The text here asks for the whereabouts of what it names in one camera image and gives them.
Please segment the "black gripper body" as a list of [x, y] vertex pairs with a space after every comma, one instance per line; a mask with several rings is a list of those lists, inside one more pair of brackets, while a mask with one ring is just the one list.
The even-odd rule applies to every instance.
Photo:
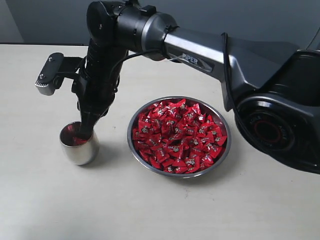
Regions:
[[124, 57], [124, 47], [89, 42], [85, 61], [80, 64], [80, 77], [72, 87], [82, 120], [98, 120], [107, 114], [115, 99], [115, 86], [122, 68], [116, 64]]

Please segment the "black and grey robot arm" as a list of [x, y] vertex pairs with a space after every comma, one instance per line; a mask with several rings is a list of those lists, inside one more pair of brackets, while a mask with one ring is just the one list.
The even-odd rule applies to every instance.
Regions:
[[221, 84], [224, 108], [257, 150], [303, 172], [320, 172], [320, 52], [288, 42], [212, 35], [136, 0], [94, 1], [90, 42], [80, 65], [79, 133], [88, 137], [115, 99], [125, 60], [183, 63]]

